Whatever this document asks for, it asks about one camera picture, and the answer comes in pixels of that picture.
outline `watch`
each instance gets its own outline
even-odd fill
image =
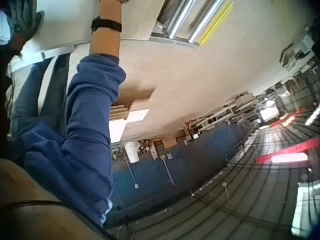
[[[107,28],[115,30],[119,33],[122,32],[122,24],[118,23],[116,21],[107,20],[107,19],[101,19],[100,17],[95,18],[92,21],[91,29],[92,32],[97,31],[99,28]]]

